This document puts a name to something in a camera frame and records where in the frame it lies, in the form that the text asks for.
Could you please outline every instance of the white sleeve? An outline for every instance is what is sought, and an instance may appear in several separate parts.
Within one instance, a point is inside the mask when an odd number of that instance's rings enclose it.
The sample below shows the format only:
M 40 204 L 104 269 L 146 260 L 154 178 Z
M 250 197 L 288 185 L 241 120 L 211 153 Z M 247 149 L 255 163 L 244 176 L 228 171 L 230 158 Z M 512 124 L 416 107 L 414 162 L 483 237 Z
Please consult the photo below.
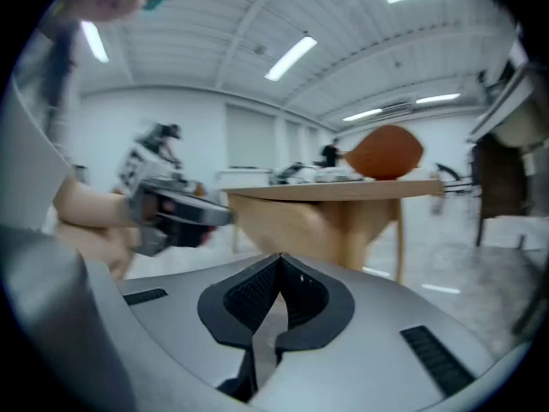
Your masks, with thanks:
M 0 224 L 40 230 L 70 172 L 33 121 L 12 78 L 0 105 Z

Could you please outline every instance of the wall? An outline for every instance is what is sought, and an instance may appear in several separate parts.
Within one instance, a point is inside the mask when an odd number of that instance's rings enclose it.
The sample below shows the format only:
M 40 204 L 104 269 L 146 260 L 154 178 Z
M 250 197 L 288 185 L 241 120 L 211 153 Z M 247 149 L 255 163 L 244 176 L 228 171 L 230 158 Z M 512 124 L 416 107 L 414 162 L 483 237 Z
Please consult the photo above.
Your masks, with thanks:
M 174 142 L 173 149 L 184 163 L 184 174 L 213 189 L 215 174 L 228 166 L 226 104 L 277 117 L 274 147 L 280 167 L 289 160 L 284 142 L 286 119 L 300 122 L 299 129 L 315 126 L 293 115 L 280 115 L 273 107 L 230 95 L 179 88 L 116 90 L 82 99 L 81 110 L 70 124 L 68 152 L 75 164 L 89 168 L 91 186 L 109 191 L 136 135 L 148 130 L 154 121 L 179 124 L 183 140 Z M 318 128 L 322 141 L 334 134 Z
M 465 142 L 474 126 L 476 116 L 457 116 L 447 118 L 428 118 L 400 122 L 397 125 L 413 133 L 424 148 L 419 167 L 432 170 L 438 162 L 455 169 L 460 174 L 468 172 Z M 341 151 L 350 151 L 376 127 L 340 137 L 338 147 Z

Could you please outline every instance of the white ceiling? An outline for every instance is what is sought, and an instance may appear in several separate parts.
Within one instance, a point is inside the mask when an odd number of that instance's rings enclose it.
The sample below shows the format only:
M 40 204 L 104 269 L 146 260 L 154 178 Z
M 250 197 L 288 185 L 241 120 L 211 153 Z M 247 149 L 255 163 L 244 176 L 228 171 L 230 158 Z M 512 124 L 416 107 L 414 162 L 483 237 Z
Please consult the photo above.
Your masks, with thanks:
M 173 85 L 267 102 L 340 129 L 341 119 L 495 82 L 514 29 L 489 0 L 172 0 L 99 26 L 111 61 L 88 48 L 82 91 Z M 318 44 L 278 82 L 264 78 L 304 32 Z

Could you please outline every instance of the wooden tabletop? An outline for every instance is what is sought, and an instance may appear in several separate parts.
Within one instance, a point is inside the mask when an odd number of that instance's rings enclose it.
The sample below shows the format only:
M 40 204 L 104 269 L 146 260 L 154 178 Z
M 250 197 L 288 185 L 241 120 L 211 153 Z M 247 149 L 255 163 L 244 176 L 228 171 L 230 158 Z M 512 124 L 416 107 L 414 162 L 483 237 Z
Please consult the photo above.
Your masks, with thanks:
M 283 202 L 351 202 L 437 195 L 441 190 L 440 180 L 384 180 L 230 188 L 223 191 Z

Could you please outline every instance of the forearm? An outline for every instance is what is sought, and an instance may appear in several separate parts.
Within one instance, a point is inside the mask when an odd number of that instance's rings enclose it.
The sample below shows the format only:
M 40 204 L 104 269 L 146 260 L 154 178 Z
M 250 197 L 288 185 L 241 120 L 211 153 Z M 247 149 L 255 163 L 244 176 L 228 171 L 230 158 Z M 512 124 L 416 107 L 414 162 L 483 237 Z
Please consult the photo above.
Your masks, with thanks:
M 94 191 L 74 177 L 65 178 L 53 199 L 57 217 L 85 227 L 133 227 L 126 198 Z

